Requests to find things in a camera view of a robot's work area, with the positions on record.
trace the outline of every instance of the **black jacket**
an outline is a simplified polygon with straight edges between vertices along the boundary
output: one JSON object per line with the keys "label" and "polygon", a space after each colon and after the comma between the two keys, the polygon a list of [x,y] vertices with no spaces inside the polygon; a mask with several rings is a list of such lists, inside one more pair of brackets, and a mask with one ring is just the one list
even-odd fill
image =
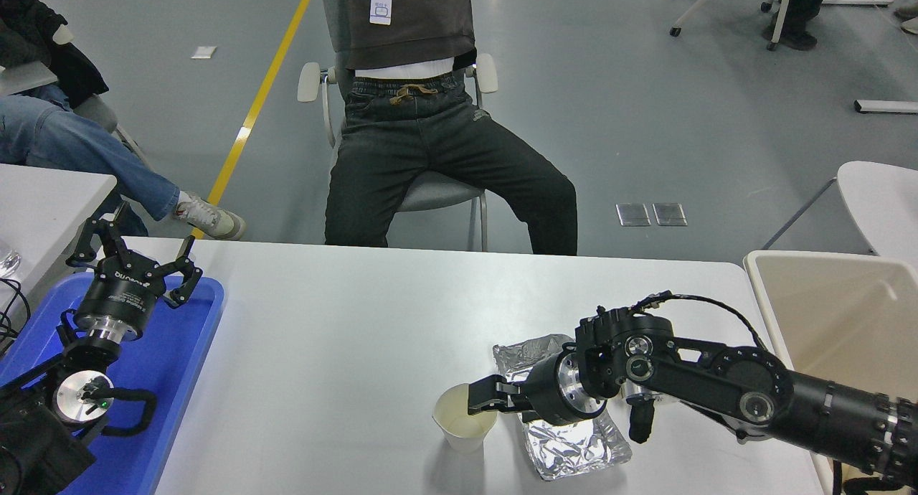
{"label": "black jacket", "polygon": [[39,0],[0,0],[0,66],[40,60],[58,76],[72,107],[108,91],[99,70],[72,43],[52,38],[67,20]]}

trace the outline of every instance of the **black pants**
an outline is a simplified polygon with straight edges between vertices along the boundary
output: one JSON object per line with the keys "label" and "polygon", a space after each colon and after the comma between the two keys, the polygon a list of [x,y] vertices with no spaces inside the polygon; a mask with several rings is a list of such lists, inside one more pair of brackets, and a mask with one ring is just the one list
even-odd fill
{"label": "black pants", "polygon": [[404,193],[429,169],[503,197],[528,225],[533,253],[577,254],[574,185],[476,109],[453,74],[426,80],[358,77],[344,109],[325,210],[327,244],[386,246]]}
{"label": "black pants", "polygon": [[781,32],[799,33],[806,30],[807,22],[816,18],[822,3],[823,0],[790,0]]}

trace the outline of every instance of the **blue tray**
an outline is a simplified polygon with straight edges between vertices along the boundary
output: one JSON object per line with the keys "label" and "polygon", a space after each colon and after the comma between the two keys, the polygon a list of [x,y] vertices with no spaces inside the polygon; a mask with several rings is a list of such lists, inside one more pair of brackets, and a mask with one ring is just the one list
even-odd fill
{"label": "blue tray", "polygon": [[[50,290],[9,354],[0,361],[0,385],[59,354],[62,347],[55,327],[60,324],[60,313],[80,305],[92,279],[92,273],[76,273]],[[170,289],[180,282],[179,276],[166,277]],[[96,462],[62,493],[148,495],[155,491],[217,330],[222,306],[223,287],[217,280],[201,278],[186,304],[173,310],[160,300],[143,337],[122,342],[121,358],[106,373],[115,387],[156,393],[156,413],[143,433],[127,438],[99,436],[90,443]],[[109,424],[134,426],[142,405],[116,400],[108,411]]]}

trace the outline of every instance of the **glass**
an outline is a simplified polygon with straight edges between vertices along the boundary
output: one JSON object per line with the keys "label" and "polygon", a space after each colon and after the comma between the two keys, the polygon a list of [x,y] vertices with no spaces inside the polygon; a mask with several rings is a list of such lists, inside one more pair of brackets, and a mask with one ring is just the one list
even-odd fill
{"label": "glass", "polygon": [[12,246],[0,240],[0,278],[13,276],[21,260],[22,257]]}

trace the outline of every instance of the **gray chair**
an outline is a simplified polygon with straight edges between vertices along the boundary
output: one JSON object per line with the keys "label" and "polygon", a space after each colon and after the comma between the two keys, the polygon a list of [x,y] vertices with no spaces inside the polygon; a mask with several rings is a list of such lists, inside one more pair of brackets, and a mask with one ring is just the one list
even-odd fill
{"label": "gray chair", "polygon": [[[465,76],[475,80],[476,105],[482,106],[482,93],[496,92],[498,77],[494,60],[490,54],[479,54],[478,61],[468,69]],[[322,70],[318,63],[307,63],[299,76],[296,100],[302,103],[312,102],[318,97],[319,90],[322,96],[322,115],[325,122],[325,132],[328,144],[336,149],[338,139],[331,123],[331,111],[328,108],[328,84],[337,84],[334,67]],[[475,216],[475,199],[478,199],[479,220],[481,223],[481,250],[488,250],[488,200],[485,190],[472,187],[465,182],[447,177],[440,172],[424,171],[411,182],[399,212],[419,212],[437,208],[452,207],[455,204],[472,201],[472,217]]]}
{"label": "gray chair", "polygon": [[128,132],[125,131],[121,125],[119,125],[118,116],[115,115],[112,108],[108,107],[108,105],[102,101],[101,97],[98,95],[89,97],[84,100],[81,105],[76,106],[75,109],[73,109],[73,113],[98,123],[99,126],[102,126],[102,129],[105,129],[105,131],[111,133],[112,136],[121,140],[125,148],[133,153],[134,156],[137,156],[142,164],[150,170],[153,169],[150,165],[150,161],[148,161],[147,157],[143,154],[141,146],[135,142],[134,138],[131,138],[131,135],[128,135]]}

